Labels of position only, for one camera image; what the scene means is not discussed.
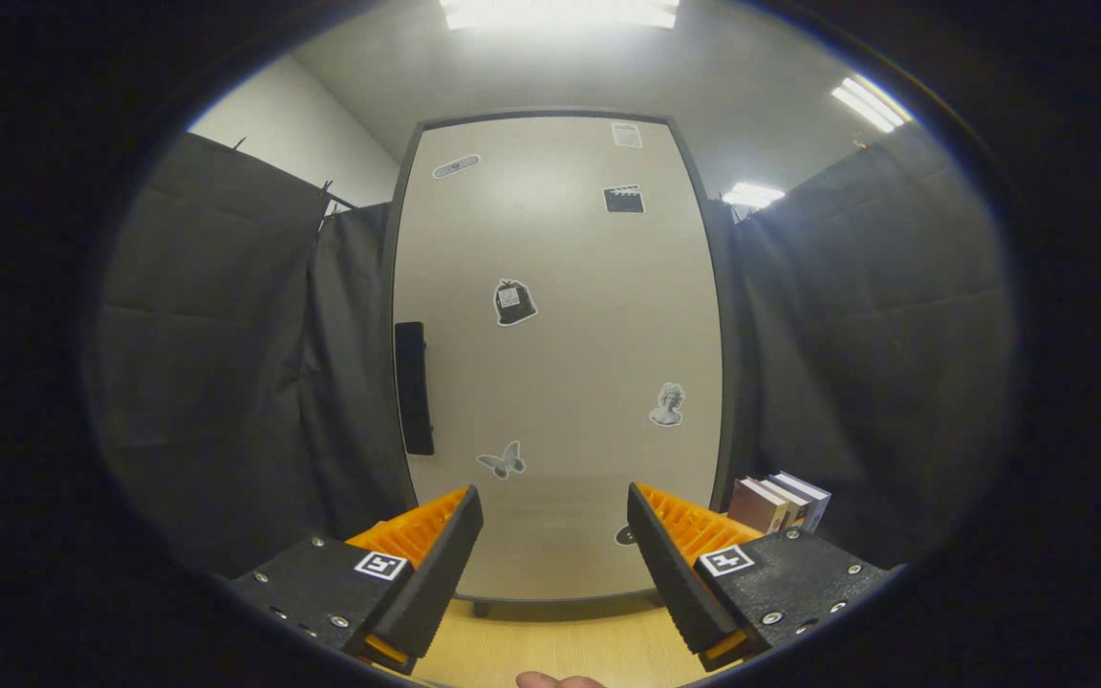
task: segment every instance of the butterfly sticker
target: butterfly sticker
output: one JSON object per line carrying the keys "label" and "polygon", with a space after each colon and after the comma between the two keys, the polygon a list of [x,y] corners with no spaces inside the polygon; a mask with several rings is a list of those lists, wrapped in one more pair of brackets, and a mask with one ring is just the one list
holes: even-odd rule
{"label": "butterfly sticker", "polygon": [[520,474],[525,472],[525,462],[521,460],[520,439],[509,441],[508,447],[503,448],[503,458],[483,454],[483,456],[477,458],[477,461],[484,467],[489,467],[490,471],[495,474],[495,478],[501,480],[508,480],[508,476],[512,473]]}

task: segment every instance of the backpack sticker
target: backpack sticker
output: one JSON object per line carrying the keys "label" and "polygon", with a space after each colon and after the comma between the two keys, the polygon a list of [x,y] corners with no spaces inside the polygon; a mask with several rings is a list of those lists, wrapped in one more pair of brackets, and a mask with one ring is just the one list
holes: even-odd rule
{"label": "backpack sticker", "polygon": [[519,279],[501,279],[495,287],[495,318],[499,327],[510,327],[538,314],[530,287]]}

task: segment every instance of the black curtain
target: black curtain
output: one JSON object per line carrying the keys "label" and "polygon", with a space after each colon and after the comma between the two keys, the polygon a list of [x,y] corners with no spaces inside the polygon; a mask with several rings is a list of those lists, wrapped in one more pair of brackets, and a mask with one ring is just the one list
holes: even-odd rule
{"label": "black curtain", "polygon": [[735,230],[759,465],[833,492],[820,535],[869,561],[937,544],[992,479],[1017,347],[999,236],[916,122]]}
{"label": "black curtain", "polygon": [[386,337],[389,208],[333,215],[308,263],[302,422],[331,534],[340,537],[415,505]]}
{"label": "black curtain", "polygon": [[324,208],[314,185],[185,134],[122,222],[92,406],[128,500],[189,566],[236,576],[327,522],[296,384]]}

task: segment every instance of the wooden floor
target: wooden floor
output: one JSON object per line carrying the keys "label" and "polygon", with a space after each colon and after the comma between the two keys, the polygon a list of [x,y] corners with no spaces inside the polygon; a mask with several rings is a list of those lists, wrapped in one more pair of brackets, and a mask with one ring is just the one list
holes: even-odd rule
{"label": "wooden floor", "polygon": [[512,688],[523,670],[589,676],[607,688],[671,688],[707,675],[664,607],[647,598],[588,604],[494,604],[476,619],[454,600],[416,682]]}

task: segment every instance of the bust statue sticker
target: bust statue sticker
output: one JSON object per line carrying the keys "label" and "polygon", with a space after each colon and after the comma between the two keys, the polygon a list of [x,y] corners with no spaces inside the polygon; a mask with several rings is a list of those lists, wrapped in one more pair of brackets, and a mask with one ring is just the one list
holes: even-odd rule
{"label": "bust statue sticker", "polygon": [[683,414],[678,409],[685,400],[686,392],[683,392],[682,384],[664,383],[661,386],[661,394],[656,396],[656,408],[650,411],[648,419],[661,427],[683,425]]}

